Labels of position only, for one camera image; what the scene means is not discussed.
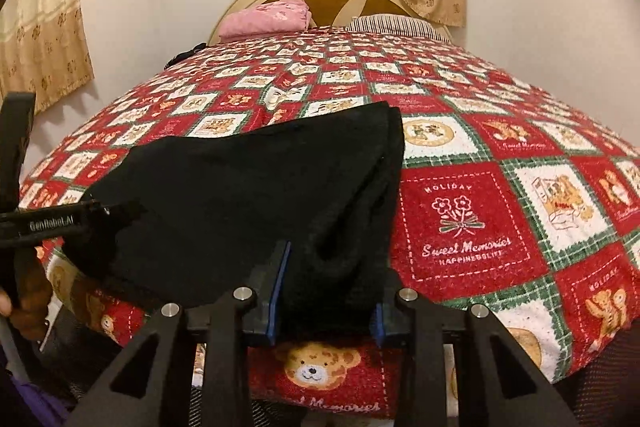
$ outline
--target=striped pillow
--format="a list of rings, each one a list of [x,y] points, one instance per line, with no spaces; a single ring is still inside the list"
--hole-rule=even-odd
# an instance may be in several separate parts
[[[351,33],[390,33],[405,37],[425,37],[433,41],[450,44],[449,39],[438,33],[436,28],[427,21],[414,19],[406,15],[380,13],[354,17],[351,24],[345,27],[345,30]]]

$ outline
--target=folded black garment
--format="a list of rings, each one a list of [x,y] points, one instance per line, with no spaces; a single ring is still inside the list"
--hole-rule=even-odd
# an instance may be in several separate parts
[[[241,285],[287,239],[287,317],[306,331],[361,329],[382,297],[403,153],[400,112],[386,102],[218,139],[162,138],[84,195],[146,209],[115,251],[94,237],[65,253],[146,308],[192,307]]]

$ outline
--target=patterned bedspread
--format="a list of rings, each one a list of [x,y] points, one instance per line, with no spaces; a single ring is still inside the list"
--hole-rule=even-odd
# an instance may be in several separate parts
[[[377,100],[403,115],[390,256],[407,286],[449,306],[487,304],[554,381],[638,316],[638,149],[548,92],[424,39],[320,28],[207,48],[63,140],[24,181],[21,206],[77,201],[132,146],[162,136],[228,136]],[[59,242],[39,256],[89,327],[124,345],[143,324],[142,311],[78,273]],[[394,414],[399,353],[369,341],[253,350],[250,365],[255,396]]]

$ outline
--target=human hand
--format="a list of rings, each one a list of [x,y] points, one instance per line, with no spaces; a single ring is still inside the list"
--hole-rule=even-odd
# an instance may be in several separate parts
[[[20,307],[14,309],[9,295],[0,288],[0,315],[9,318],[28,341],[42,341],[47,334],[45,323],[53,288],[37,259],[28,263],[18,282]]]

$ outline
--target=silver screw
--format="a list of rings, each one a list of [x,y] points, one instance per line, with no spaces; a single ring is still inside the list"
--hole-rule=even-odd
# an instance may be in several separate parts
[[[398,296],[403,301],[411,302],[411,301],[415,301],[415,299],[418,298],[418,292],[413,288],[402,288],[398,292]]]
[[[175,302],[169,302],[167,304],[165,304],[164,306],[162,306],[162,315],[164,315],[165,317],[175,317],[175,315],[178,314],[178,312],[180,311],[180,306],[178,306],[178,304],[176,304]]]
[[[250,299],[253,294],[254,291],[251,288],[247,288],[247,286],[240,286],[234,290],[234,299],[246,301],[247,299]]]
[[[471,313],[479,319],[484,319],[489,314],[489,308],[484,304],[474,304],[471,306]]]

